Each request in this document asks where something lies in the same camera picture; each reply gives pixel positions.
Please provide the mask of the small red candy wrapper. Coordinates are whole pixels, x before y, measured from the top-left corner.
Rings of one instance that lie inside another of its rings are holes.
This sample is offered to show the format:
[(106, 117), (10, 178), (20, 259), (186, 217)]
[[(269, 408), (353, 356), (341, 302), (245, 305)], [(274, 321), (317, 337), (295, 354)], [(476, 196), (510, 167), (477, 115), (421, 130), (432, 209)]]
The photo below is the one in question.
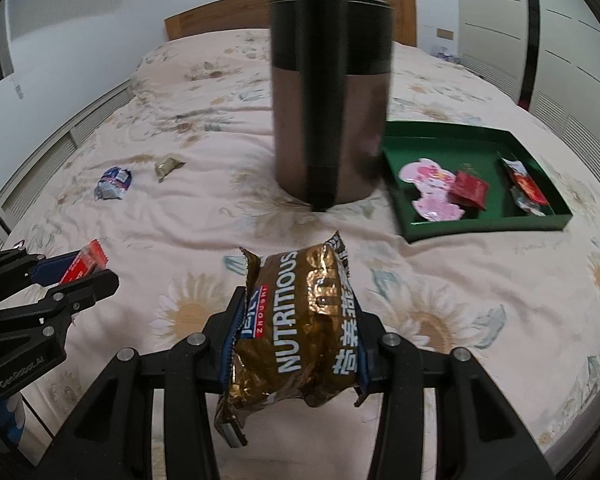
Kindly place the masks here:
[(73, 262), (62, 276), (60, 284), (71, 283), (94, 272), (105, 270), (107, 264), (108, 257), (99, 240), (91, 240), (74, 257)]

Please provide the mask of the blue white snack packet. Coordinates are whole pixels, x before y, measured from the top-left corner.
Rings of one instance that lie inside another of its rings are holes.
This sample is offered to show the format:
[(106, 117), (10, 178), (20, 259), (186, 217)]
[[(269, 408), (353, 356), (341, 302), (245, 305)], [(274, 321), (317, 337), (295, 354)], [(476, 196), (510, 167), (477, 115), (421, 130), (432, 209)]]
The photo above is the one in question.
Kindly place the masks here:
[(95, 200), (123, 200), (132, 183), (129, 169), (114, 166), (104, 172), (94, 188)]

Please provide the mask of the olive green small packet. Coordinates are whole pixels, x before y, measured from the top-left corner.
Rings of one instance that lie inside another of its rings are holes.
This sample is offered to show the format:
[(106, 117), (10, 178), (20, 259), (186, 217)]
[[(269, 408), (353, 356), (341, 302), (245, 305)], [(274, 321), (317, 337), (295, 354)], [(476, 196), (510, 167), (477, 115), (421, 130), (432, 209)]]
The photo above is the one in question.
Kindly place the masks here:
[(163, 182), (164, 179), (174, 170), (182, 168), (186, 164), (186, 161), (180, 159), (175, 155), (168, 155), (159, 159), (155, 163), (155, 174), (159, 182)]

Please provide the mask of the gold brown snack bag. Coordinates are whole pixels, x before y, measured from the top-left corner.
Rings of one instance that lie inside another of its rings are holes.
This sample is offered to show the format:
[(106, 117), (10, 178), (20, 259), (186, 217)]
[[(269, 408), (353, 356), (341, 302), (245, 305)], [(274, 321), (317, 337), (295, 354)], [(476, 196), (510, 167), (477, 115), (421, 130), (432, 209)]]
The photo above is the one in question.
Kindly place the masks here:
[(214, 416), (232, 448), (247, 418), (283, 400), (319, 408), (358, 385), (358, 312), (339, 234), (261, 258), (245, 250), (246, 298), (223, 348), (225, 390)]

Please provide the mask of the red white konjac snack bag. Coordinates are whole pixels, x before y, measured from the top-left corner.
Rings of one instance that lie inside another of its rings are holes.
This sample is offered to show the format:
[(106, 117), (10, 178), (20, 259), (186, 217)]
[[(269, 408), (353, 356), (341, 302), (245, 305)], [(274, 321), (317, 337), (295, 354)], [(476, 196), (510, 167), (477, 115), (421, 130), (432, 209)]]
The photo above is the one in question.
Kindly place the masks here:
[(530, 176), (526, 166), (520, 160), (504, 157), (501, 158), (501, 163), (512, 182), (510, 194), (516, 206), (530, 216), (547, 216), (550, 213), (550, 203)]

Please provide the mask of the red rectangular snack packet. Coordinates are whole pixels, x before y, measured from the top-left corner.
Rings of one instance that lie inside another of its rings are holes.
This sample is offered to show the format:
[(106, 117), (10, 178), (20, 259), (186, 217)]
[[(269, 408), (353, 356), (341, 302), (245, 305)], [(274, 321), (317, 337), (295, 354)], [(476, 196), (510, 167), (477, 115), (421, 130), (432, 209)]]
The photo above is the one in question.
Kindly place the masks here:
[(486, 194), (489, 192), (489, 183), (478, 177), (458, 170), (455, 180), (449, 190), (448, 197), (452, 203), (460, 206), (486, 209)]

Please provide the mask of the pink cartoon snack packet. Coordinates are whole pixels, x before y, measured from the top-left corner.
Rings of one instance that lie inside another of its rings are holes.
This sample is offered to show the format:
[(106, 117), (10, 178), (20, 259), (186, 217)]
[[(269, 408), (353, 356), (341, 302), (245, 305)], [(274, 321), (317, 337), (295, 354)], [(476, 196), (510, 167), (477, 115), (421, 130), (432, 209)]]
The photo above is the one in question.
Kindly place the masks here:
[(455, 174), (434, 160), (420, 158), (409, 162), (400, 169), (398, 177), (419, 190), (419, 198), (412, 201), (419, 217), (429, 222), (457, 221), (463, 217), (464, 210), (449, 200)]

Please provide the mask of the floral pink bed quilt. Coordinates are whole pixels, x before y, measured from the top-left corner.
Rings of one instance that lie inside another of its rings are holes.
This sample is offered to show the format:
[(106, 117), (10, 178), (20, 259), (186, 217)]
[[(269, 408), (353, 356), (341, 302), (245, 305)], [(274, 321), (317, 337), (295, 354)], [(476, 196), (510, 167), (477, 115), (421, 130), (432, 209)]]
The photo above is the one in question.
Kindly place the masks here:
[(123, 347), (166, 350), (223, 310), (244, 252), (339, 234), (361, 306), (426, 350), (469, 349), (556, 474), (600, 443), (600, 182), (538, 118), (469, 70), (393, 48), (388, 116), (510, 132), (571, 211), (560, 231), (401, 236), (384, 186), (314, 211), (279, 177), (270, 34), (209, 32), (148, 53), (113, 112), (47, 181), (10, 236), (56, 256), (99, 240), (114, 296), (70, 323), (67, 357), (24, 390), (20, 448), (39, 460)]

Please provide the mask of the green tray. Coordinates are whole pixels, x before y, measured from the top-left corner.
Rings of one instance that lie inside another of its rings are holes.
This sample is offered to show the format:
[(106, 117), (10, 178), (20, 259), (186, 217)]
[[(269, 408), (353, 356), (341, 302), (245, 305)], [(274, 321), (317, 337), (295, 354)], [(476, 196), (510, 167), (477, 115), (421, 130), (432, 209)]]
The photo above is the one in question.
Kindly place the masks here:
[(388, 122), (382, 177), (410, 243), (437, 236), (561, 231), (572, 212), (540, 164), (508, 131)]

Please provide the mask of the wooden headboard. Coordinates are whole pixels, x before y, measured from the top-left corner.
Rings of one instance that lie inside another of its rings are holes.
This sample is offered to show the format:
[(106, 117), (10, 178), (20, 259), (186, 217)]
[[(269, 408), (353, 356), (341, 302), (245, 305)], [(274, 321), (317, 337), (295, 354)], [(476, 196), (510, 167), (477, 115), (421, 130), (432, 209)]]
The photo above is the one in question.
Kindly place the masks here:
[[(382, 0), (393, 8), (393, 40), (417, 46), (416, 0)], [(219, 0), (175, 14), (164, 20), (166, 36), (177, 40), (205, 32), (267, 28), (270, 0)]]

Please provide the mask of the brown black electric kettle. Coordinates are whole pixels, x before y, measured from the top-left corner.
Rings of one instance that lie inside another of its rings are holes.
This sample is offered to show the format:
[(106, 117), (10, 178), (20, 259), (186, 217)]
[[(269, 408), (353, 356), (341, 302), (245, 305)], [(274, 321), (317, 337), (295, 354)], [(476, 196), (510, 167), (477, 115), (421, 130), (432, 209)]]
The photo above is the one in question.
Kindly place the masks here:
[(380, 179), (392, 62), (381, 0), (271, 0), (275, 177), (314, 211), (370, 195)]

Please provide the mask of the white wardrobe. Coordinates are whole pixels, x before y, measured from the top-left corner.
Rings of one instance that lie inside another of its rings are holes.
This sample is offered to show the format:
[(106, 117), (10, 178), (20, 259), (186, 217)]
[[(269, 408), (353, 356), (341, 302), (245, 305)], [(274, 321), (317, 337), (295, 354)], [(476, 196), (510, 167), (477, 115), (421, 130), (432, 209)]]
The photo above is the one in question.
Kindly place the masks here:
[(575, 150), (600, 148), (600, 22), (585, 0), (458, 0), (462, 63)]

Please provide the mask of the wall switch plate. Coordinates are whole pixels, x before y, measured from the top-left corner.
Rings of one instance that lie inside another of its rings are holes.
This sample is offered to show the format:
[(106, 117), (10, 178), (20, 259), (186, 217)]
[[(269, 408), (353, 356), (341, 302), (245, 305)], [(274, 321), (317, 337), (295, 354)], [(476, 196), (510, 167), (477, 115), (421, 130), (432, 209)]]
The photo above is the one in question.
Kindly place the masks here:
[(454, 32), (449, 29), (438, 28), (436, 35), (438, 38), (445, 39), (445, 40), (453, 40), (454, 39)]

